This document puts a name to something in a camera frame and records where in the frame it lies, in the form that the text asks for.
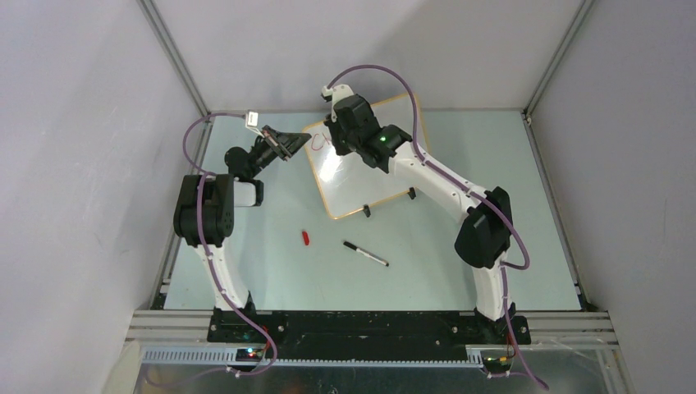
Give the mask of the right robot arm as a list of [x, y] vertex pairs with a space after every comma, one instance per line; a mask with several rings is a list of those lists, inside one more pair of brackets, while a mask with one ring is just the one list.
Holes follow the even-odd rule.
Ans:
[[324, 91], [331, 111], [324, 125], [340, 156], [356, 153], [365, 165], [377, 168], [424, 192], [460, 225], [454, 241], [456, 254], [473, 271], [478, 334], [489, 343], [506, 337], [511, 325], [505, 313], [511, 303], [504, 298], [501, 264], [511, 246], [509, 194], [497, 186], [487, 190], [467, 181], [416, 142], [415, 133], [383, 126], [362, 96], [347, 91]]

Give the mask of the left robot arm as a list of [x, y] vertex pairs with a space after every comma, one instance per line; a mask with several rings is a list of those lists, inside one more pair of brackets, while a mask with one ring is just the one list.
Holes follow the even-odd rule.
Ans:
[[237, 208], [262, 205], [264, 183], [257, 175], [273, 161], [291, 159], [310, 140], [305, 133], [286, 133], [264, 126], [249, 149], [232, 147], [224, 155], [227, 172], [185, 176], [177, 198], [173, 227], [193, 247], [208, 271], [215, 308], [234, 311], [228, 332], [238, 341], [258, 335], [259, 319], [245, 311], [253, 304], [250, 290], [232, 265], [228, 239]]

